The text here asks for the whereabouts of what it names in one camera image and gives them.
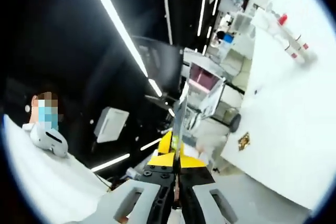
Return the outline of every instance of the blue face mask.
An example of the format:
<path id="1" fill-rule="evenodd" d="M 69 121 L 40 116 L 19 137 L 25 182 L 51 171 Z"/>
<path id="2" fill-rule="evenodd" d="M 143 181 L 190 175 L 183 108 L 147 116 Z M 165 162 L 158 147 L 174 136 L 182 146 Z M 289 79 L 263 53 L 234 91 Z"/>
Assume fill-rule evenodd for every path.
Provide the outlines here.
<path id="1" fill-rule="evenodd" d="M 58 130 L 58 108 L 38 106 L 38 121 L 45 126 Z"/>

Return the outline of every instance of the red cap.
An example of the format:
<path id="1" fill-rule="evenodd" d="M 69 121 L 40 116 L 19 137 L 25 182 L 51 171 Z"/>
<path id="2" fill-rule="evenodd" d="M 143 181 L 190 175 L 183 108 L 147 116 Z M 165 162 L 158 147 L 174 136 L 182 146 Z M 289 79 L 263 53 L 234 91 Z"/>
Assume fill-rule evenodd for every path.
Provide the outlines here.
<path id="1" fill-rule="evenodd" d="M 278 19 L 278 22 L 280 24 L 280 26 L 284 25 L 284 23 L 286 22 L 288 16 L 286 13 L 284 13 L 279 19 Z"/>

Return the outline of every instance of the white vr headset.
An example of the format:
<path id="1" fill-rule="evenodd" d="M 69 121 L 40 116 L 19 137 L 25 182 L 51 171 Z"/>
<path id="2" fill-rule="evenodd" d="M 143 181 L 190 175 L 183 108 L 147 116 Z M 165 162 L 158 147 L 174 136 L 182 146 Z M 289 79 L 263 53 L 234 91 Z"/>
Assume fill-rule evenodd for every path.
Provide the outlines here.
<path id="1" fill-rule="evenodd" d="M 51 150 L 56 156 L 66 157 L 68 143 L 66 139 L 55 129 L 46 129 L 39 123 L 35 123 L 30 132 L 33 144 L 43 150 Z"/>

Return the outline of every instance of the black bolt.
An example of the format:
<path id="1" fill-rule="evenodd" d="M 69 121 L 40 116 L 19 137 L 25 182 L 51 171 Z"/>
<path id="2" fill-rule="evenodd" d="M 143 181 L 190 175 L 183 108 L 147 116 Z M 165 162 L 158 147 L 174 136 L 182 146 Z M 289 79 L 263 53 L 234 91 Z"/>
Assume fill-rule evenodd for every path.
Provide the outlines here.
<path id="1" fill-rule="evenodd" d="M 168 175 L 167 173 L 163 173 L 163 174 L 161 175 L 161 178 L 169 178 L 169 175 Z"/>
<path id="2" fill-rule="evenodd" d="M 149 170 L 145 170 L 142 174 L 146 177 L 152 176 L 152 172 L 150 172 Z"/>

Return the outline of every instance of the white table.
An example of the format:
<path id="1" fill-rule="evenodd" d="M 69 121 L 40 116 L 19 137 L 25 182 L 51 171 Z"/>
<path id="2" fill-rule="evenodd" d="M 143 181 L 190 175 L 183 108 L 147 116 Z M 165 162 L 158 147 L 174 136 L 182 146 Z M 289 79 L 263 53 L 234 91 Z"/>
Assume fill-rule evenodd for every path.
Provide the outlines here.
<path id="1" fill-rule="evenodd" d="M 318 61 L 300 68 L 270 35 L 257 30 L 242 121 L 221 156 L 270 189 L 315 210 L 336 174 L 336 37 L 318 1 L 272 2 L 276 12 L 288 14 Z M 322 30 L 323 36 L 316 34 Z M 238 140 L 246 132 L 251 144 L 239 152 Z"/>
<path id="2" fill-rule="evenodd" d="M 37 148 L 7 115 L 4 124 L 10 168 L 36 214 L 61 224 L 95 212 L 108 188 L 91 170 L 70 154 L 60 158 Z"/>

